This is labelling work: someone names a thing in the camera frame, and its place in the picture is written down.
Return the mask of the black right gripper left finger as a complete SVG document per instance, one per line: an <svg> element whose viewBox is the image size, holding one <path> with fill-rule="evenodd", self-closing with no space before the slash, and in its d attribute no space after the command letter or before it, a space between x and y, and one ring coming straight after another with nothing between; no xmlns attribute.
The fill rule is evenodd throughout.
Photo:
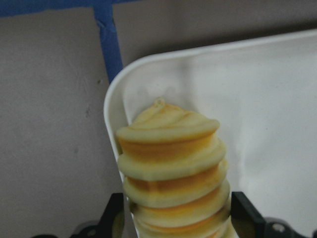
<svg viewBox="0 0 317 238"><path fill-rule="evenodd" d="M124 229L124 197L113 193L98 223L99 238L121 238Z"/></svg>

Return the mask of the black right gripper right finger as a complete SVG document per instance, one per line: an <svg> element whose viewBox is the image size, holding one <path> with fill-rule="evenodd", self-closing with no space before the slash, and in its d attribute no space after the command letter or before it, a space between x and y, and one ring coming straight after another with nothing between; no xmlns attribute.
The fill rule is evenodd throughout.
<svg viewBox="0 0 317 238"><path fill-rule="evenodd" d="M241 191L231 193L231 222L239 238L263 238L266 221Z"/></svg>

